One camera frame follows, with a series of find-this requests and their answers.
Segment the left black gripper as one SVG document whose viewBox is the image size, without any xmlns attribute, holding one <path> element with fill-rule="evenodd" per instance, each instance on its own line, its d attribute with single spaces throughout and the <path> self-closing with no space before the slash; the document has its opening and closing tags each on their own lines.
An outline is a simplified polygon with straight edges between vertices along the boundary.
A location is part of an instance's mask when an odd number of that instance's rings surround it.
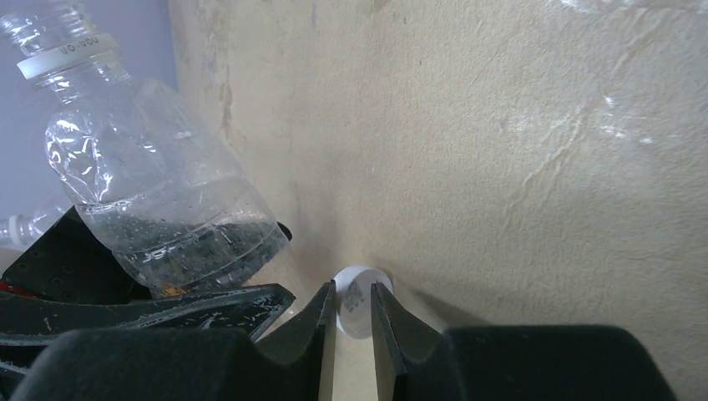
<svg viewBox="0 0 708 401">
<path fill-rule="evenodd" d="M 296 299 L 271 283 L 144 301 L 149 290 L 122 269 L 73 208 L 5 270 L 1 291 L 8 292 L 1 296 L 1 374 L 11 378 L 26 375 L 65 332 L 234 327 L 257 339 Z"/>
</svg>

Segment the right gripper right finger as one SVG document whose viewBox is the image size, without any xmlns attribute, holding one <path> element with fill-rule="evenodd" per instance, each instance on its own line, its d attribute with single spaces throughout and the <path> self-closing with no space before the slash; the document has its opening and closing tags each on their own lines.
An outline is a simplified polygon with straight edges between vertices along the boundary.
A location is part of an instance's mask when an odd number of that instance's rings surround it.
<svg viewBox="0 0 708 401">
<path fill-rule="evenodd" d="M 604 325 L 439 332 L 382 284 L 371 289 L 381 400 L 672 400 L 647 349 Z"/>
</svg>

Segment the clear plastic bottle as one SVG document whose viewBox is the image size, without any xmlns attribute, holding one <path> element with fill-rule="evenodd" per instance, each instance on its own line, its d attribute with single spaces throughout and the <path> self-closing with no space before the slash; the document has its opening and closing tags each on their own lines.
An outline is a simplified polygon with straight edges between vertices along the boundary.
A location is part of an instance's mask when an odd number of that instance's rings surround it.
<svg viewBox="0 0 708 401">
<path fill-rule="evenodd" d="M 561 0 L 560 3 L 582 13 L 610 13 L 635 8 L 707 14 L 707 0 Z"/>
</svg>

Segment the white bottle cap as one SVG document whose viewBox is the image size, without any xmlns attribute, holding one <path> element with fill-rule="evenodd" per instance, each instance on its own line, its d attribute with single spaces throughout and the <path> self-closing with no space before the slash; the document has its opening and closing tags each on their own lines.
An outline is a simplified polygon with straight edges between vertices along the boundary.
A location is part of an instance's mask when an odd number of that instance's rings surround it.
<svg viewBox="0 0 708 401">
<path fill-rule="evenodd" d="M 372 336 L 371 286 L 383 284 L 394 293 L 390 277 L 370 266 L 348 266 L 334 276 L 336 284 L 336 325 L 349 338 Z"/>
</svg>

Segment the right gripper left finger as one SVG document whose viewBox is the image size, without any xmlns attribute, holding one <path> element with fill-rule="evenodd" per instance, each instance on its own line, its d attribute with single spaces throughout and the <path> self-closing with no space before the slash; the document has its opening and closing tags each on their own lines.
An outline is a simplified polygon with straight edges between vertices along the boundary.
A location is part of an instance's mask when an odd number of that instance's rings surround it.
<svg viewBox="0 0 708 401">
<path fill-rule="evenodd" d="M 42 351 L 16 400 L 328 400 L 336 289 L 260 341 L 237 328 L 79 330 Z"/>
</svg>

